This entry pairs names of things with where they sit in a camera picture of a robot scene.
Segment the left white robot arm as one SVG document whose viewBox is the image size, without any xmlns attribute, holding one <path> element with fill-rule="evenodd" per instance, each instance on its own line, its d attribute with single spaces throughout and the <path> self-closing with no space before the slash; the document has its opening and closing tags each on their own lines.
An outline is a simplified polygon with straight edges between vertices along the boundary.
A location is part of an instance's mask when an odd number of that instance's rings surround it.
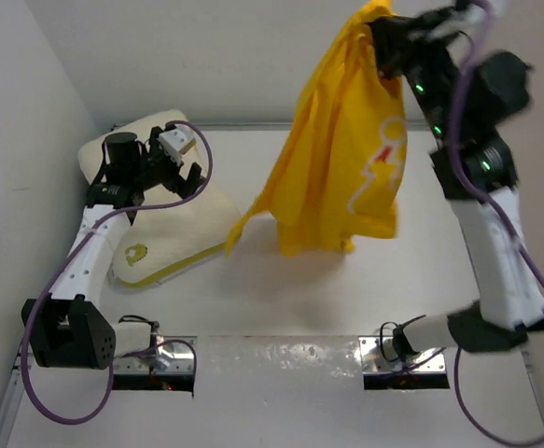
<svg viewBox="0 0 544 448">
<path fill-rule="evenodd" d="M 193 162 L 181 173 L 184 155 L 202 139 L 183 120 L 136 133 L 115 132 L 101 144 L 101 163 L 86 194 L 73 246 L 46 291 L 21 309 L 24 337 L 44 368 L 108 368 L 117 357 L 147 350 L 154 341 L 151 321 L 108 321 L 100 298 L 114 255 L 145 203 L 148 190 L 163 186 L 185 204 L 199 195 L 209 175 Z"/>
</svg>

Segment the yellow pillowcase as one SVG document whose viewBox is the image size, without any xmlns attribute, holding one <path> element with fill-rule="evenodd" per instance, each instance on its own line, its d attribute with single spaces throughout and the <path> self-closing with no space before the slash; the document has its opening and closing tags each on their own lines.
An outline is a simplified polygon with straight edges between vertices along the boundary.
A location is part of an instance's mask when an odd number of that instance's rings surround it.
<svg viewBox="0 0 544 448">
<path fill-rule="evenodd" d="M 227 253 L 263 213 L 275 219 L 284 256 L 348 254 L 356 236 L 395 237 L 408 144 L 403 86 L 380 78 L 370 30 L 395 15 L 391 2 L 369 1 L 341 28 L 300 94 L 262 192 L 230 230 Z"/>
</svg>

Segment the cream quilted pillow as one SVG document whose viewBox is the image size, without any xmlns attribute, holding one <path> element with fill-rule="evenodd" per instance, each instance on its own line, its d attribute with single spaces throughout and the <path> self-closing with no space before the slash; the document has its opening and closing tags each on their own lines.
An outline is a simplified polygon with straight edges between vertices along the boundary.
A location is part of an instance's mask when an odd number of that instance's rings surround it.
<svg viewBox="0 0 544 448">
<path fill-rule="evenodd" d="M 187 117 L 177 109 L 159 112 L 119 128 L 135 133 L 144 142 L 151 128 Z M 88 183 L 98 173 L 102 160 L 101 144 L 107 135 L 86 143 L 78 152 L 80 170 Z M 182 176 L 197 162 L 207 171 L 206 155 L 195 145 L 183 155 Z M 144 205 L 175 203 L 178 195 L 163 186 L 145 193 Z M 189 203 L 161 210 L 138 212 L 133 226 L 120 240 L 113 257 L 110 276 L 125 287 L 147 287 L 159 283 L 219 253 L 227 234 L 239 220 L 240 212 L 230 197 L 213 180 L 205 191 Z"/>
</svg>

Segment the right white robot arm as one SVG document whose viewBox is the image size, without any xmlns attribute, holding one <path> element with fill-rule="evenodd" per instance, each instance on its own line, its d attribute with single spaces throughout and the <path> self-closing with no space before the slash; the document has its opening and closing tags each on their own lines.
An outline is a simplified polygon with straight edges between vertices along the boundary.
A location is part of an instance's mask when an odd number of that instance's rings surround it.
<svg viewBox="0 0 544 448">
<path fill-rule="evenodd" d="M 544 332 L 543 279 L 524 246 L 518 175 L 497 130 L 529 106 L 532 68 L 503 49 L 480 59 L 479 36 L 470 39 L 461 63 L 449 51 L 470 25 L 488 27 L 497 10 L 494 1 L 459 1 L 370 23 L 379 75 L 408 81 L 436 140 L 434 173 L 459 222 L 479 290 L 466 308 L 396 325 L 379 341 L 389 362 L 408 362 L 433 348 L 508 352 Z"/>
</svg>

